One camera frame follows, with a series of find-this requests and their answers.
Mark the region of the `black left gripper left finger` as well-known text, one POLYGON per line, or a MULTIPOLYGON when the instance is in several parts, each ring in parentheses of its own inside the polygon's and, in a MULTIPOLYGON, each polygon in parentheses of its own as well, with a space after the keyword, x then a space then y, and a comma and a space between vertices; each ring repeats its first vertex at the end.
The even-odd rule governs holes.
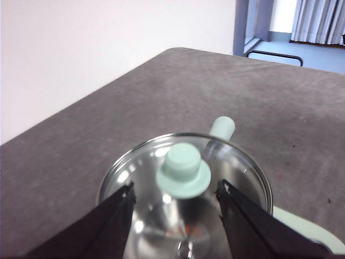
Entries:
POLYGON ((26 257, 122 257, 135 202, 130 182, 26 257))

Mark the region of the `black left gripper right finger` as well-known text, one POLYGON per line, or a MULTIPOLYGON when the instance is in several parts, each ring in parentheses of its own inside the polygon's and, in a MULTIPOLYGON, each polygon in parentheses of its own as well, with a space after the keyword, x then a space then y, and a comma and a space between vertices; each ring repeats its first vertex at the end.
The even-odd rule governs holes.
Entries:
POLYGON ((228 181, 218 181, 216 196, 233 257, 333 256, 275 219, 228 181))

